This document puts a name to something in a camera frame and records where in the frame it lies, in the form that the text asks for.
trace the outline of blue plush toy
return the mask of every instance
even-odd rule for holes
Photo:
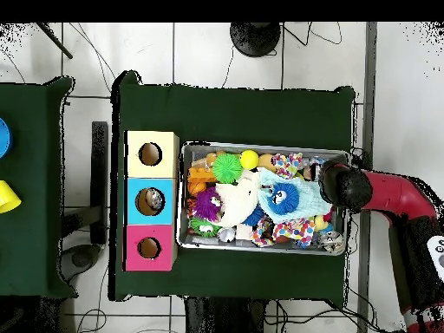
[[[296,211],[299,193],[293,184],[278,182],[270,188],[270,196],[267,200],[268,206],[274,213],[285,215]]]
[[[244,222],[242,222],[242,225],[247,226],[256,226],[261,218],[264,216],[264,211],[262,211],[262,208],[260,205],[257,205],[256,208],[254,208],[254,211],[251,213],[250,216],[248,216]]]

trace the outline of blue object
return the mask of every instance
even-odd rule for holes
[[[280,215],[294,212],[299,204],[297,188],[290,183],[275,183],[268,197],[270,209]]]
[[[132,179],[127,180],[127,223],[129,225],[172,225],[173,224],[173,180],[172,179]],[[163,209],[155,216],[145,216],[139,212],[135,199],[139,191],[153,187],[159,190],[164,198]]]
[[[255,226],[258,224],[259,220],[263,218],[263,216],[264,211],[262,211],[260,205],[257,205],[252,214],[248,216],[244,222],[242,222],[242,225]]]
[[[0,119],[0,159],[10,150],[11,141],[10,130],[6,122]]]
[[[319,232],[320,235],[322,235],[324,233],[331,232],[331,231],[333,231],[333,225],[332,224],[328,224],[327,227],[325,227],[323,230],[319,230],[318,232]]]

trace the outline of yellow object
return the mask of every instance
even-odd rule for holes
[[[188,192],[192,197],[195,197],[197,193],[206,190],[206,183],[204,182],[188,182]]]
[[[22,201],[12,191],[6,181],[0,180],[0,213],[5,213],[17,208]]]
[[[329,223],[323,220],[323,216],[315,217],[315,232],[325,229],[328,225]]]
[[[252,170],[253,168],[258,166],[259,156],[256,152],[251,149],[247,149],[246,151],[240,154],[240,164],[245,170]]]
[[[188,168],[188,183],[213,183],[216,181],[216,178],[212,174],[212,170],[210,171],[200,171],[201,169],[195,169],[194,167]]]
[[[271,163],[271,157],[273,157],[272,154],[262,154],[259,156],[259,161],[258,161],[258,167],[264,167],[266,168],[268,171],[271,171],[272,173],[276,172],[276,168],[275,166]]]
[[[145,165],[140,150],[146,144],[157,151],[159,163]],[[127,131],[127,174],[130,178],[175,179],[179,160],[179,138],[173,132]]]

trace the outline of yellow ball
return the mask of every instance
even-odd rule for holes
[[[252,170],[253,168],[258,166],[259,156],[251,149],[247,149],[246,151],[242,152],[239,158],[240,164],[245,170]]]
[[[315,217],[315,232],[325,229],[328,225],[329,223],[323,220],[323,216]]]

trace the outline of green spiky ball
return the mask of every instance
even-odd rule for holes
[[[193,217],[190,221],[190,225],[194,232],[199,234],[203,238],[213,238],[218,234],[218,231],[220,230],[220,226],[216,226],[211,224],[205,219],[200,219],[199,217]],[[212,230],[210,229],[203,229],[201,226],[210,226]]]
[[[221,154],[212,165],[212,174],[222,184],[231,184],[240,177],[241,173],[242,165],[235,154]]]

